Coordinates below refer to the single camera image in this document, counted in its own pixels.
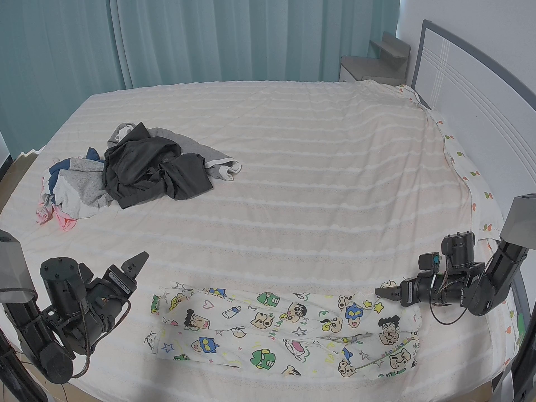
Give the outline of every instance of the nightstand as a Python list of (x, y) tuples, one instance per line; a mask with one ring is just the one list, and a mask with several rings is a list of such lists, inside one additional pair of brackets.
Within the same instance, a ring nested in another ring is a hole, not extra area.
[(410, 45), (388, 32), (383, 33), (381, 42), (370, 43), (379, 50), (379, 58), (342, 57), (339, 82), (372, 79), (393, 86), (405, 84)]

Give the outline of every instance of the clothing pile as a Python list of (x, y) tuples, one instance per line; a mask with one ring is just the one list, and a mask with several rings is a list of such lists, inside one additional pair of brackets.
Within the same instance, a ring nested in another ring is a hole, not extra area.
[(64, 231), (113, 199), (125, 209), (163, 193), (188, 199), (210, 189), (208, 178), (233, 180), (241, 164), (211, 147), (163, 128), (122, 123), (108, 141), (104, 159), (89, 148), (85, 157), (55, 160), (41, 181), (37, 223), (56, 216)]
[(158, 358), (342, 379), (389, 377), (417, 364), (418, 305), (375, 294), (258, 294), (176, 282), (162, 290), (151, 304), (160, 324), (145, 338)]

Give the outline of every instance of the white headboard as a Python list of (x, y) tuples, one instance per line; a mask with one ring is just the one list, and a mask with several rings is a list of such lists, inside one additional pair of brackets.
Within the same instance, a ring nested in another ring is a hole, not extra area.
[[(504, 218), (515, 196), (536, 192), (536, 95), (512, 73), (425, 20), (411, 86), (425, 105), (446, 118), (486, 178)], [(521, 271), (525, 278), (536, 277), (536, 255)], [(515, 295), (528, 318), (522, 285), (519, 277)], [(529, 298), (534, 302), (536, 294)]]

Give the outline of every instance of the curtain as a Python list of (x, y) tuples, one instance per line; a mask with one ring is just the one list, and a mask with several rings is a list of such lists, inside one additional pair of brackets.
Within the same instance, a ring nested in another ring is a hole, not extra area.
[(0, 0), (0, 131), (39, 148), (92, 94), (215, 80), (337, 81), (400, 0)]
[(108, 0), (0, 0), (0, 131), (12, 156), (46, 144), (92, 94), (124, 87)]

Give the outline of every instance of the striped bed sheet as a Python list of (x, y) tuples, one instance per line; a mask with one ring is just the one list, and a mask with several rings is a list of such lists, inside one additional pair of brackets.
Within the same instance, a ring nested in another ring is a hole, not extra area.
[[(186, 201), (161, 197), (126, 210), (113, 202), (67, 233), (52, 222), (37, 225), (39, 181), (53, 158), (88, 147), (103, 155), (125, 121), (194, 138), (240, 161), (242, 171)], [(415, 275), (419, 254), (471, 229), (471, 204), (438, 127), (401, 89), (372, 81), (185, 84), (87, 99), (24, 176), (0, 227), (22, 243), (41, 308), (48, 298), (39, 267), (47, 258), (75, 258), (99, 276), (111, 263), (150, 254), (130, 315), (99, 343), (89, 372), (71, 380), (104, 402), (429, 401), (499, 371), (504, 343), (492, 329), (505, 327), (501, 314), (442, 326), (421, 305), (421, 349), (410, 372), (373, 382), (313, 380), (156, 359), (144, 345), (154, 327), (151, 298), (170, 280), (259, 293), (369, 290)], [(475, 260), (487, 260), (487, 245), (479, 241)], [(444, 320), (459, 313), (438, 312)], [(0, 325), (16, 341), (4, 316)], [(82, 365), (77, 358), (75, 369)]]

